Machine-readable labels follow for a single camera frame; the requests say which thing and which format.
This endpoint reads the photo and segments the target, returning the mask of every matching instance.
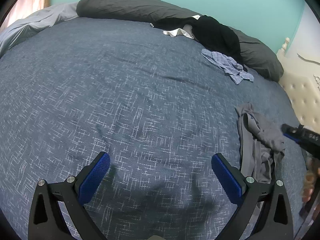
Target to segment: curtain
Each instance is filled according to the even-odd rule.
[[[0,32],[14,23],[18,19],[23,19],[30,14],[44,8],[45,0],[17,0],[4,22],[0,27]]]

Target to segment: blue bedsheet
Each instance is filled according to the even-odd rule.
[[[279,84],[249,70],[254,83],[235,85],[202,48],[148,23],[76,18],[0,59],[0,208],[22,240],[36,182],[76,175],[100,151],[112,165],[85,207],[109,240],[218,235],[236,206],[210,160],[221,152],[239,167],[235,107],[298,120]],[[296,231],[305,165],[285,143],[277,175]]]

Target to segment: light blue garment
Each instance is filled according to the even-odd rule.
[[[232,57],[227,57],[216,51],[209,51],[202,49],[201,55],[204,56],[210,63],[222,69],[226,74],[230,75],[230,78],[237,85],[243,79],[249,79],[253,82],[253,76],[243,70],[243,67],[238,64]]]

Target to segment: headboard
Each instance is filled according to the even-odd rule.
[[[320,133],[320,63],[303,52],[297,59],[287,58],[285,51],[289,42],[286,38],[277,52],[284,68],[279,84],[286,91],[300,123]]]

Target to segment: white wall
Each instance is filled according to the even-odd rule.
[[[298,58],[297,52],[312,57],[320,57],[320,23],[305,4],[301,21],[293,41],[285,56],[287,58]]]

